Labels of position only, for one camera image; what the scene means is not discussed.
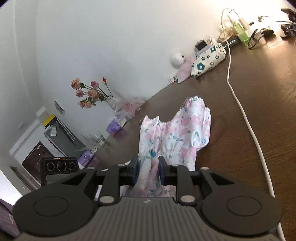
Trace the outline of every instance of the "cloth bag with flower print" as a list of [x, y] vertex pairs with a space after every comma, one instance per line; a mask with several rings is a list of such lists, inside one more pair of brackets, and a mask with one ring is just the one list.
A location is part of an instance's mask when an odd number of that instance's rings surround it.
[[199, 55], [193, 62], [191, 76], [198, 77], [214, 68], [225, 59], [226, 50], [221, 43], [213, 43], [212, 46]]

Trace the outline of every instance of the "white fabric with pink flowers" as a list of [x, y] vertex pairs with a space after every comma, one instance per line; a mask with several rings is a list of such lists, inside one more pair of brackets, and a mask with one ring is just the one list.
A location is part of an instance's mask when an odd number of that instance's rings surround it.
[[176, 196], [176, 188], [162, 186], [158, 174], [158, 156], [168, 164], [180, 164], [195, 169], [196, 153], [209, 143], [211, 114], [202, 98], [188, 98], [169, 122], [159, 116], [146, 116], [141, 125], [139, 144], [139, 178], [123, 196]]

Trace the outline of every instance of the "green bottle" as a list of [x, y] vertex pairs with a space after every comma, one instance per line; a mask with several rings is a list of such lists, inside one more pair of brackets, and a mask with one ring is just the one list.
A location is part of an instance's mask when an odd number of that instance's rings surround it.
[[244, 29], [242, 28], [242, 26], [237, 21], [233, 20], [229, 15], [227, 15], [227, 17], [229, 18], [230, 22], [232, 23], [233, 28], [237, 32], [237, 36], [239, 37], [240, 41], [248, 42], [249, 37], [246, 34], [246, 32], [244, 31]]

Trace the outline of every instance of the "white cable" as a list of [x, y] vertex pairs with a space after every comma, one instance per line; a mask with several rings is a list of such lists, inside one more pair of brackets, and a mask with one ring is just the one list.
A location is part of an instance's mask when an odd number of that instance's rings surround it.
[[[226, 35], [225, 35], [224, 26], [223, 26], [223, 23], [222, 23], [223, 13], [224, 13], [224, 10], [226, 10], [226, 9], [231, 10], [230, 8], [223, 9], [222, 15], [221, 15], [221, 26], [222, 26], [222, 29], [223, 29], [223, 34], [224, 34], [224, 37], [226, 39], [226, 43], [227, 43], [227, 47], [228, 47], [228, 52], [229, 52], [229, 65], [228, 65], [228, 70], [227, 70], [227, 84], [228, 84], [228, 86], [229, 86], [229, 88], [231, 90], [231, 93], [232, 93], [233, 97], [235, 98], [235, 100], [236, 100], [236, 102], [237, 102], [237, 104], [238, 104], [238, 106], [239, 106], [239, 108], [240, 108], [240, 110], [242, 112], [242, 115], [243, 115], [244, 120], [245, 120], [245, 122], [247, 124], [247, 127], [248, 127], [248, 129], [249, 129], [249, 131], [251, 133], [251, 136], [252, 136], [252, 138], [253, 138], [253, 140], [255, 142], [255, 145], [256, 145], [256, 148], [258, 150], [258, 153], [259, 153], [259, 156], [260, 156], [260, 160], [261, 160], [261, 163], [262, 163], [262, 167], [263, 167], [263, 171], [264, 171], [264, 174], [265, 174], [265, 178], [266, 178], [266, 181], [267, 181], [269, 193], [270, 193], [271, 196], [274, 197], [274, 188], [272, 186], [272, 182], [271, 182], [271, 179], [270, 179], [270, 175], [269, 175], [269, 172], [268, 172], [268, 168], [267, 168], [267, 165], [266, 165], [266, 162], [265, 162], [264, 155], [262, 153], [261, 147], [259, 145], [259, 142], [258, 142], [256, 136], [255, 136], [254, 131], [252, 130], [252, 127], [250, 126], [250, 123], [248, 121], [248, 118], [246, 116], [246, 113], [244, 112], [244, 109], [243, 109], [241, 103], [239, 102], [238, 98], [236, 97], [236, 95], [235, 95], [235, 93], [233, 91], [232, 86], [229, 83], [229, 71], [230, 71], [230, 64], [231, 64], [231, 54], [230, 54], [229, 44], [228, 44], [228, 41], [227, 41], [227, 38], [226, 38]], [[286, 241], [285, 240], [284, 233], [283, 233], [283, 229], [281, 227], [281, 223], [279, 223], [278, 228], [277, 228], [277, 231], [278, 231], [278, 235], [279, 235], [280, 239], [282, 241]]]

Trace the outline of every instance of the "wooden table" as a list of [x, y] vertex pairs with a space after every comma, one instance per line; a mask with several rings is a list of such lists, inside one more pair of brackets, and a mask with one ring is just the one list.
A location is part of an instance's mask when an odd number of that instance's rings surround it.
[[[231, 49], [230, 83], [257, 136], [276, 198], [282, 204], [286, 240], [296, 240], [296, 40], [248, 50]], [[212, 115], [210, 142], [197, 153], [196, 170], [207, 166], [268, 192], [256, 146], [226, 83], [228, 57], [198, 79], [170, 84], [147, 101], [116, 138], [96, 155], [107, 165], [125, 163], [138, 153], [140, 120], [170, 121], [189, 96], [202, 97]]]

